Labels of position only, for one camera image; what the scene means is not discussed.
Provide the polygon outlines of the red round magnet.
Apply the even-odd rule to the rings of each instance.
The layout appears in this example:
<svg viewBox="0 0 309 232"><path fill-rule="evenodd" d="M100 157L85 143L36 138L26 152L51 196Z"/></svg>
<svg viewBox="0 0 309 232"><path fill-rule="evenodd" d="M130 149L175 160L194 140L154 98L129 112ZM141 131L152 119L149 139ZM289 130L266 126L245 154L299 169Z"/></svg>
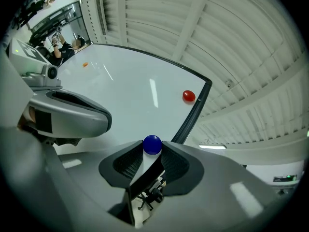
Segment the red round magnet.
<svg viewBox="0 0 309 232"><path fill-rule="evenodd" d="M190 90L185 90L183 92L183 100L187 103L193 103L195 102L196 96L194 94L194 92L190 91Z"/></svg>

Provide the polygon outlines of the white air vent unit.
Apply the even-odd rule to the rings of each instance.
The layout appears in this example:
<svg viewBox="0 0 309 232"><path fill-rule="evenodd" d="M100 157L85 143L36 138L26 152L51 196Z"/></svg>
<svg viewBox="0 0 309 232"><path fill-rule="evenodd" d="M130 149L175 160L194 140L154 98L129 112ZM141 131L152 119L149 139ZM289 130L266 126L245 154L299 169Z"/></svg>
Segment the white air vent unit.
<svg viewBox="0 0 309 232"><path fill-rule="evenodd" d="M96 6L97 6L98 20L101 26L102 34L106 35L106 33L108 32L108 28L107 28L107 23L106 23L106 18L105 18L103 0L96 0Z"/></svg>

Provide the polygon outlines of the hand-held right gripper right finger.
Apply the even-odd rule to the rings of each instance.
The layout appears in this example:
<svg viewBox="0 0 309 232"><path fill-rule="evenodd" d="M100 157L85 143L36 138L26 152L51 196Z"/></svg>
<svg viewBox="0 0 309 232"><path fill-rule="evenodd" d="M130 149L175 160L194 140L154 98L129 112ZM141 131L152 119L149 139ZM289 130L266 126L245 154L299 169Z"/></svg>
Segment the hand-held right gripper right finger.
<svg viewBox="0 0 309 232"><path fill-rule="evenodd" d="M274 190L230 158L163 142L163 201L145 232L259 232L277 214Z"/></svg>

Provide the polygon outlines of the black-framed whiteboard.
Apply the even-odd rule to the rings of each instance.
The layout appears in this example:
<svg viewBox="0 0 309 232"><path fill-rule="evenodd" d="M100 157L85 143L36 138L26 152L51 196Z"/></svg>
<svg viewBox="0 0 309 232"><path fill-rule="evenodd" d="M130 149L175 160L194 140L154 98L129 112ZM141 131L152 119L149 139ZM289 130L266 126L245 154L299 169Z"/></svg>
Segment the black-framed whiteboard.
<svg viewBox="0 0 309 232"><path fill-rule="evenodd" d="M212 86L209 78L170 59L105 44L93 44L71 57L59 67L58 76L65 90L94 100L112 115L108 132L82 139L77 146L56 146L60 155L102 150L148 135L182 144ZM194 92L195 102L183 100L185 90Z"/></svg>

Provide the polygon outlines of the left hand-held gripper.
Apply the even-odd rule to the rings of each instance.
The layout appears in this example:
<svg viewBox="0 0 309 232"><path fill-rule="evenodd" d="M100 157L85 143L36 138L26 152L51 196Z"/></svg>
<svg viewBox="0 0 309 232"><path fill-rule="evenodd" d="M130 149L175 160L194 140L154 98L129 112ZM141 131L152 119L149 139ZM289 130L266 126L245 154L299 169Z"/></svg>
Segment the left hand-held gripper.
<svg viewBox="0 0 309 232"><path fill-rule="evenodd" d="M58 67L25 42L12 38L6 57L14 78L21 78L32 90L62 88ZM112 115L107 109L78 95L49 91L33 96L29 106L34 108L34 128L51 138L93 138L112 126Z"/></svg>

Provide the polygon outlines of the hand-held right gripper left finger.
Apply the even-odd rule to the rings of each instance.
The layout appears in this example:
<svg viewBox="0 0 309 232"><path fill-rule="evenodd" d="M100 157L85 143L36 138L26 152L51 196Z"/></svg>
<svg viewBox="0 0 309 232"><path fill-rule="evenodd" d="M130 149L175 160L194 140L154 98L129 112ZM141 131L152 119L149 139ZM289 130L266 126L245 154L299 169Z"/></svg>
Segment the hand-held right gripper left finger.
<svg viewBox="0 0 309 232"><path fill-rule="evenodd" d="M134 225L131 183L143 162L142 141L59 156L70 177L109 215Z"/></svg>

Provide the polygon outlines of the large black display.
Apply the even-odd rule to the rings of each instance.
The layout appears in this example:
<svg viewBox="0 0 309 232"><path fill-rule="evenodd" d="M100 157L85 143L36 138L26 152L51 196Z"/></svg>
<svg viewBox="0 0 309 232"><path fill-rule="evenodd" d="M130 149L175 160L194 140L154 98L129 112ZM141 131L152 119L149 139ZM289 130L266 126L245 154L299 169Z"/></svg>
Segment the large black display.
<svg viewBox="0 0 309 232"><path fill-rule="evenodd" d="M83 37L86 41L88 40L88 34L79 2L64 6L47 16L34 26L31 32L32 36L28 42L34 47L38 46L46 39L52 39L52 36L57 32L63 34L63 37L68 40L68 42L72 42L78 37Z"/></svg>

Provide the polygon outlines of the black office chair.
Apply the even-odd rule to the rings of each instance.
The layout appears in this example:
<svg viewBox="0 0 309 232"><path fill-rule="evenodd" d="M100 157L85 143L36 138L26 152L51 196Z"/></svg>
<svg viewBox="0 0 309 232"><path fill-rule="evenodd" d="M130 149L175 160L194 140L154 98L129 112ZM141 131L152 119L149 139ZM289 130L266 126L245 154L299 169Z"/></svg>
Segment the black office chair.
<svg viewBox="0 0 309 232"><path fill-rule="evenodd" d="M152 211L154 208L151 205L151 203L153 202L161 203L163 200L163 194L161 190L159 190L158 188L154 188L152 189L152 191L147 191L146 196L143 195L143 193L141 193L140 196L137 196L137 198L142 200L142 204L141 206L138 207L138 210L141 210L146 204L148 205L149 210Z"/></svg>

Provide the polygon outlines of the blue round magnet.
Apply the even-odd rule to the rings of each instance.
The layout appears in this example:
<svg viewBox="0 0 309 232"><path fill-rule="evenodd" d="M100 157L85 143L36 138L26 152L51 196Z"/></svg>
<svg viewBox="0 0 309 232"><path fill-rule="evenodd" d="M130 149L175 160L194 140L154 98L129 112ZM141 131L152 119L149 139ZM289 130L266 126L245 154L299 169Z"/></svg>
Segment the blue round magnet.
<svg viewBox="0 0 309 232"><path fill-rule="evenodd" d="M149 135L144 138L142 147L145 153L149 155L157 155L161 152L162 141L156 135Z"/></svg>

